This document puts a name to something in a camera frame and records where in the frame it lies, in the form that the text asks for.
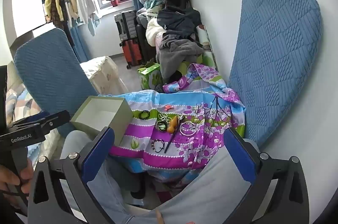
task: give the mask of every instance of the gray towel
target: gray towel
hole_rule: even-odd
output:
[[[162,77],[168,79],[172,76],[183,61],[196,63],[197,56],[201,53],[203,49],[188,39],[171,34],[165,36],[156,55]]]

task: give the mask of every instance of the quilted blue chair cover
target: quilted blue chair cover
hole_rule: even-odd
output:
[[[245,137],[258,146],[303,87],[321,34],[316,0],[242,0],[229,87],[246,106]]]
[[[14,63],[28,92],[50,114],[68,110],[73,116],[88,96],[97,95],[61,29],[22,45]],[[72,130],[70,123],[58,128],[63,137]]]

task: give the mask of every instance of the gray floor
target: gray floor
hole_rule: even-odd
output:
[[[115,64],[118,66],[120,78],[128,90],[130,92],[140,91],[141,84],[137,74],[137,69],[139,67],[131,67],[131,69],[127,69],[127,61],[123,54],[111,56],[111,59],[113,59]]]

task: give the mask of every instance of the metal screw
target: metal screw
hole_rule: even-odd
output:
[[[39,158],[39,162],[40,162],[40,163],[45,162],[45,160],[46,160],[46,157],[45,157],[45,156],[41,156],[41,157]]]
[[[68,157],[69,157],[70,159],[75,159],[75,158],[77,158],[77,153],[70,153],[70,154],[68,155]]]
[[[269,155],[267,153],[261,153],[259,157],[262,158],[263,160],[266,160],[269,158]]]
[[[298,163],[298,162],[299,162],[299,158],[296,157],[296,156],[292,156],[292,157],[291,157],[291,160],[292,160],[294,163]]]

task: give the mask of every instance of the cardboard box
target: cardboard box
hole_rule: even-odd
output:
[[[70,122],[94,139],[104,127],[114,130],[114,145],[119,146],[133,113],[121,97],[89,96]]]
[[[158,84],[162,84],[162,76],[159,69],[159,64],[153,64],[151,67],[148,68],[139,68],[138,73],[143,90],[155,90]]]

